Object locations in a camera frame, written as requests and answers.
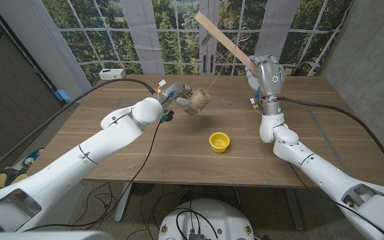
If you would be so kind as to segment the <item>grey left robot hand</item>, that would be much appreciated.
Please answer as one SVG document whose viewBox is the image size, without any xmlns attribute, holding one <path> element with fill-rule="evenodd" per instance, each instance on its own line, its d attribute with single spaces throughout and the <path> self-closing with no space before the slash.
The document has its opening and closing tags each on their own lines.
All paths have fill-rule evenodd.
<svg viewBox="0 0 384 240">
<path fill-rule="evenodd" d="M 170 104 L 176 103 L 184 110 L 190 111 L 192 115 L 198 114 L 201 110 L 197 104 L 192 101 L 192 96 L 197 92 L 192 87 L 176 82 L 168 86 L 157 94 L 157 100 L 163 108 L 163 115 L 167 115 L 170 111 Z"/>
</svg>

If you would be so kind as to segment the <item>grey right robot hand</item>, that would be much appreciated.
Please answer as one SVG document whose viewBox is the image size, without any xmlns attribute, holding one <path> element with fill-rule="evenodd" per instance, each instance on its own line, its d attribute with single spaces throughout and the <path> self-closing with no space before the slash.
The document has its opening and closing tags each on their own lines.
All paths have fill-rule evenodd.
<svg viewBox="0 0 384 240">
<path fill-rule="evenodd" d="M 284 78 L 284 68 L 273 55 L 251 55 L 250 62 L 257 67 L 256 71 L 246 67 L 249 86 L 254 91 L 262 91 L 264 96 L 280 94 Z"/>
</svg>

